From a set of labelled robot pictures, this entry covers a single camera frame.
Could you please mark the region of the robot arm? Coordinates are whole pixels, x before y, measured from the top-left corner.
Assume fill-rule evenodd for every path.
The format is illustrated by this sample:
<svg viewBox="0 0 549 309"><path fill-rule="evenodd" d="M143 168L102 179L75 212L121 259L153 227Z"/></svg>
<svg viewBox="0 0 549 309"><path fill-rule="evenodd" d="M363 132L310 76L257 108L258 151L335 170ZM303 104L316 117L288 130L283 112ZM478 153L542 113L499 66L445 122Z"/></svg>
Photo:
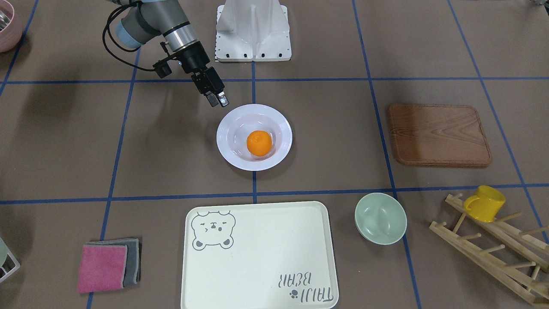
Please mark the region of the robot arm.
<svg viewBox="0 0 549 309"><path fill-rule="evenodd" d="M157 61L151 72L165 78L172 73L168 62L177 61L212 107L229 104L225 85L216 70L208 65L210 58L177 0L116 0L115 4L117 7L107 19L103 37L111 37L112 43L122 51L135 52L151 39L162 36L161 47L167 56ZM116 37L112 38L110 25L122 12L126 12L126 16L116 25Z"/></svg>

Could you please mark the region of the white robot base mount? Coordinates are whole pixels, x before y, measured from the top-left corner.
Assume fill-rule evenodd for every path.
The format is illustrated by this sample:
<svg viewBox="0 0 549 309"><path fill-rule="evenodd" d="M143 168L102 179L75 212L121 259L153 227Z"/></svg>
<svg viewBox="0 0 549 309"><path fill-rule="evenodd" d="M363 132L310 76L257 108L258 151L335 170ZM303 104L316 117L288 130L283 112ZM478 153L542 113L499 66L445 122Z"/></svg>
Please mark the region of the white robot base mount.
<svg viewBox="0 0 549 309"><path fill-rule="evenodd" d="M218 6L214 58L219 62L289 61L287 7L278 0L227 0Z"/></svg>

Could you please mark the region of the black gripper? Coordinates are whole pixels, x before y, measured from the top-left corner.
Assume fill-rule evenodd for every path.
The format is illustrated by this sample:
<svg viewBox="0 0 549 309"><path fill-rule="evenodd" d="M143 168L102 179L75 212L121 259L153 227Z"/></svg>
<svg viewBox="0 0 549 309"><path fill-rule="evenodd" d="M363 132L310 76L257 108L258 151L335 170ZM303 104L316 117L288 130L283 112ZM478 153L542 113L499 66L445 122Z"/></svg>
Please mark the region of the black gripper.
<svg viewBox="0 0 549 309"><path fill-rule="evenodd" d="M216 70L208 66L210 59L200 41L176 51L175 57L181 62L184 72L191 75L198 92L206 96L212 107L218 104L221 107L228 106L225 85Z"/></svg>

